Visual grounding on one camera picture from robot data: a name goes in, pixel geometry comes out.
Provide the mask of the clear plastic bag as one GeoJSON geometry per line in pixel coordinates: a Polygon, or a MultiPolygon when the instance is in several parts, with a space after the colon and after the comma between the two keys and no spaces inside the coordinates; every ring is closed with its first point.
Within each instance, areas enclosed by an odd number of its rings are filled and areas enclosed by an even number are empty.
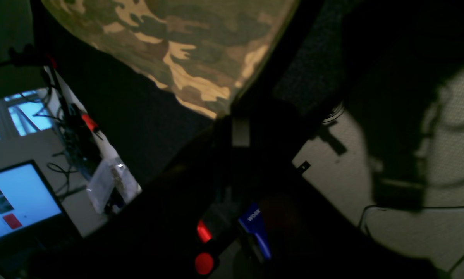
{"type": "Polygon", "coordinates": [[[126,164],[120,157],[103,159],[91,177],[86,192],[95,212],[104,214],[112,201],[122,208],[142,192],[126,164]]]}

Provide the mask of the red clamp top left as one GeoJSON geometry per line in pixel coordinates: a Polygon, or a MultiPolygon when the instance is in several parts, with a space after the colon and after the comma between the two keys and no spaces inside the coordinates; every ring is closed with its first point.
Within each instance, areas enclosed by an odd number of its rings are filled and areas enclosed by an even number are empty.
{"type": "Polygon", "coordinates": [[[194,256],[194,270],[197,277],[208,278],[220,263],[215,249],[214,235],[203,220],[196,227],[197,252],[194,256]]]}

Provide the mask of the black table cloth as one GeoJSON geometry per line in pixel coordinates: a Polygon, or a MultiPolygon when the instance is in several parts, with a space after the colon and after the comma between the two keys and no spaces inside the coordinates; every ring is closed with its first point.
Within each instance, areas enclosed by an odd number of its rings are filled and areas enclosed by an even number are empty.
{"type": "MultiPolygon", "coordinates": [[[[154,194],[152,180],[162,172],[168,164],[174,163],[171,159],[180,155],[190,155],[191,151],[185,145],[188,142],[196,142],[202,130],[212,124],[212,120],[198,116],[190,110],[177,104],[175,97],[170,93],[163,93],[149,79],[137,74],[129,66],[123,64],[107,53],[95,50],[80,39],[71,35],[60,23],[47,11],[41,0],[31,0],[33,15],[33,30],[36,46],[43,52],[50,53],[53,60],[60,63],[60,76],[71,86],[73,93],[77,95],[88,112],[92,113],[94,120],[101,124],[101,131],[105,133],[110,143],[119,152],[122,159],[128,163],[136,180],[142,183],[143,193],[154,194]]],[[[295,119],[294,113],[299,115],[299,108],[285,99],[283,93],[275,92],[259,99],[259,111],[266,111],[270,115],[274,112],[280,116],[271,116],[280,120],[295,119]]],[[[321,224],[328,225],[324,230],[328,235],[326,239],[338,238],[356,239],[365,236],[349,225],[341,214],[335,213],[335,208],[324,199],[320,200],[327,205],[321,205],[321,209],[327,214],[321,224]]],[[[140,221],[145,221],[152,229],[156,224],[149,223],[150,218],[162,219],[176,227],[177,230],[165,235],[174,240],[191,239],[197,241],[196,228],[192,232],[190,223],[197,225],[191,219],[178,218],[177,214],[162,211],[150,211],[140,221]]]]}

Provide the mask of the camouflage t-shirt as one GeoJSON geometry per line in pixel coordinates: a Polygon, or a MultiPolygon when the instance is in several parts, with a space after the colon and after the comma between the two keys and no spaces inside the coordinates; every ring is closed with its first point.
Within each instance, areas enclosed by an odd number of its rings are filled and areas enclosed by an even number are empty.
{"type": "Polygon", "coordinates": [[[43,0],[70,34],[184,107],[229,114],[267,64],[299,0],[43,0]]]}

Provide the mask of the computer monitor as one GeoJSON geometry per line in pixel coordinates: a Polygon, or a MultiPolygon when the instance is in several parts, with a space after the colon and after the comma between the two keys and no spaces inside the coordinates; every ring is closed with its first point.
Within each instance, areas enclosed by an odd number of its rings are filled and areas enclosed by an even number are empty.
{"type": "Polygon", "coordinates": [[[64,213],[34,160],[0,169],[0,240],[64,213]]]}

